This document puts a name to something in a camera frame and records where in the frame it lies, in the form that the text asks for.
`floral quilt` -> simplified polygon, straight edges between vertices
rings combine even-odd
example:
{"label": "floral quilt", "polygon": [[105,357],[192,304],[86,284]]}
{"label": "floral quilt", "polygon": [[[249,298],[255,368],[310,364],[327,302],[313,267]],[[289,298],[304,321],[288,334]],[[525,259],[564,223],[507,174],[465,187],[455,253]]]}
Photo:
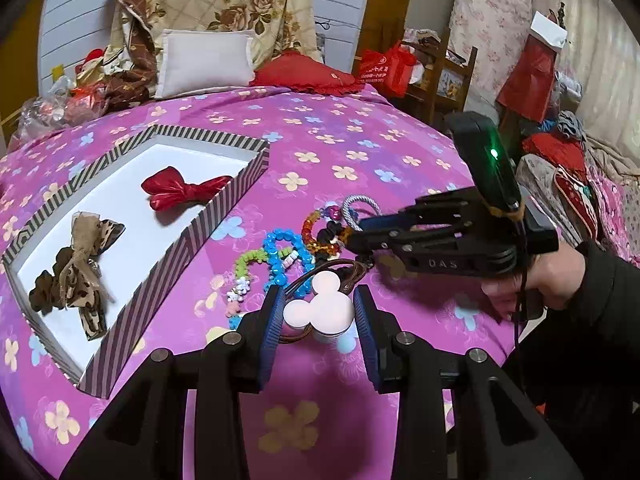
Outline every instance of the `floral quilt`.
{"label": "floral quilt", "polygon": [[[367,194],[391,213],[417,196],[471,182],[447,137],[395,110],[371,86],[341,98],[283,88],[201,95],[113,113],[5,157],[0,250],[68,179],[155,123],[267,139],[270,166],[183,272],[138,341],[113,395],[154,348],[193,351],[229,329],[225,308],[233,263],[258,248],[267,232],[298,232],[314,209],[340,203],[348,194]],[[262,304],[268,270],[254,265],[250,272],[253,284],[242,304],[248,311]],[[513,348],[513,326],[487,313],[476,280],[411,274],[382,253],[364,283],[403,329],[436,348],[462,353],[482,347],[498,363]],[[20,442],[58,476],[109,401],[79,392],[63,377],[22,318],[1,268],[0,351],[0,388]],[[251,478],[273,480],[295,471],[305,480],[388,480],[398,405],[397,395],[380,396],[369,383],[354,326],[336,339],[309,337],[282,345],[265,390],[241,397]],[[193,410],[190,396],[186,479],[193,478]],[[450,427],[447,392],[444,411]]]}

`brown leather cord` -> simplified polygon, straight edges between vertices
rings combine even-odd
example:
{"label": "brown leather cord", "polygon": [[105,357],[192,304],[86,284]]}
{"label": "brown leather cord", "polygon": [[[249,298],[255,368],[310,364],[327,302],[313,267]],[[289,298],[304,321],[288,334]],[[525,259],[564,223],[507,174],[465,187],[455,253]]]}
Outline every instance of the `brown leather cord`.
{"label": "brown leather cord", "polygon": [[[317,266],[315,269],[306,272],[298,279],[290,283],[287,288],[285,288],[285,301],[290,300],[293,297],[293,293],[298,290],[298,288],[306,282],[309,278],[315,276],[318,272],[323,270],[333,269],[335,266],[349,265],[353,268],[351,275],[343,280],[340,283],[340,289],[338,289],[343,294],[349,294],[356,284],[364,278],[367,273],[367,266],[363,263],[357,262],[355,260],[350,260],[348,258],[337,258],[336,260],[331,260],[330,262],[324,263],[320,266]],[[313,327],[311,325],[305,326],[305,329],[302,333],[298,335],[281,335],[280,343],[281,344],[289,344],[295,343],[297,341],[303,340],[306,336],[311,334],[313,331]]]}

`brown floral blanket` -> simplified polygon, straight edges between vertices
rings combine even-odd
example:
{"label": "brown floral blanket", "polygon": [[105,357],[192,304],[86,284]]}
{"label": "brown floral blanket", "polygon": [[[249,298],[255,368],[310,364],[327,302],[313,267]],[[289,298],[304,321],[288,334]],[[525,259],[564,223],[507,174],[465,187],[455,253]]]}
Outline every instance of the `brown floral blanket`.
{"label": "brown floral blanket", "polygon": [[295,48],[316,60],[312,0],[117,0],[104,70],[111,109],[153,97],[166,28],[254,30],[254,67]]}

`silver rope ring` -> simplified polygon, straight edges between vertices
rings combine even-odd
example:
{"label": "silver rope ring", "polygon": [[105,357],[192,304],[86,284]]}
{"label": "silver rope ring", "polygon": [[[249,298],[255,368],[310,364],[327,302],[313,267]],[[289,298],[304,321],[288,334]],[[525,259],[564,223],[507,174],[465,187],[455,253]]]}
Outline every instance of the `silver rope ring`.
{"label": "silver rope ring", "polygon": [[351,216],[351,204],[353,204],[354,202],[363,202],[365,204],[369,204],[376,212],[376,216],[382,215],[382,209],[380,209],[380,206],[371,197],[367,195],[349,195],[344,199],[344,202],[342,202],[340,212],[342,213],[342,218],[344,219],[344,221],[347,222],[347,225],[354,231],[362,231],[362,228]]}

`mickey mouse shaped object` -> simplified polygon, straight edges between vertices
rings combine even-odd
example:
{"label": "mickey mouse shaped object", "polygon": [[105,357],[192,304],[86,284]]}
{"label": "mickey mouse shaped object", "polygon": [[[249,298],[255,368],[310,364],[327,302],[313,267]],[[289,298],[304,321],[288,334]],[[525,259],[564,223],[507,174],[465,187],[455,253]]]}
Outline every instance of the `mickey mouse shaped object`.
{"label": "mickey mouse shaped object", "polygon": [[311,325],[317,332],[336,337],[353,322],[353,302],[338,292],[340,278],[330,270],[318,272],[311,281],[316,296],[309,302],[292,300],[284,307],[284,321],[294,330]]}

